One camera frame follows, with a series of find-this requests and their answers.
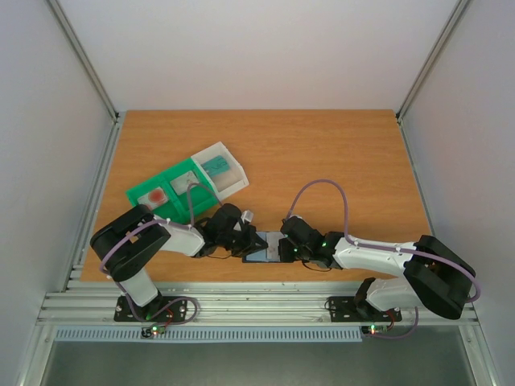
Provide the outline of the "blue card holder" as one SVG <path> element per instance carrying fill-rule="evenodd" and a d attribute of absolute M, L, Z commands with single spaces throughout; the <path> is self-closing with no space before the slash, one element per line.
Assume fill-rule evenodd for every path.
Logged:
<path fill-rule="evenodd" d="M 267 232 L 260 232 L 261 233 L 261 236 L 264 237 L 266 236 L 266 233 Z M 267 262 L 266 261 L 266 252 L 263 253 L 263 254 L 253 254 L 253 255 L 249 255 L 247 256 L 246 258 L 242 258 L 242 262 L 243 263 L 246 263 L 246 264 L 275 264 L 275 263 L 281 263 L 281 257 L 280 257 L 280 262 Z"/>

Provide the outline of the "white floral credit card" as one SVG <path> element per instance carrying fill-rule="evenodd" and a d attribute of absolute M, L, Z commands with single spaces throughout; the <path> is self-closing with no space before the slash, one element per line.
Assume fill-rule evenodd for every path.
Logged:
<path fill-rule="evenodd" d="M 268 248 L 266 249 L 266 261 L 267 262 L 280 262 L 279 255 L 279 241 L 283 238 L 281 232 L 267 232 L 266 243 Z"/>

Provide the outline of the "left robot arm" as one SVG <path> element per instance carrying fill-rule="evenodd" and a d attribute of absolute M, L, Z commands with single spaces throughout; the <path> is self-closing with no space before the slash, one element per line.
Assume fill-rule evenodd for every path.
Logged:
<path fill-rule="evenodd" d="M 178 224 L 139 204 L 93 234 L 89 244 L 100 259 L 99 270 L 126 296 L 138 321 L 155 321 L 169 306 L 146 271 L 161 251 L 201 258 L 222 248 L 231 257 L 247 257 L 268 249 L 251 224 L 253 213 L 225 203 L 214 215 Z"/>

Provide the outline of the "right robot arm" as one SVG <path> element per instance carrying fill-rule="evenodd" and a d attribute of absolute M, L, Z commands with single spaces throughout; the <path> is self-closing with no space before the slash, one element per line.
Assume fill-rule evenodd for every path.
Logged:
<path fill-rule="evenodd" d="M 321 269 L 365 269 L 388 274 L 361 283 L 351 309 L 363 320 L 395 308 L 425 307 L 439 317 L 457 320 L 470 302 L 474 269 L 433 236 L 414 243 L 384 243 L 343 232 L 321 234 L 292 216 L 280 229 L 279 255 Z"/>

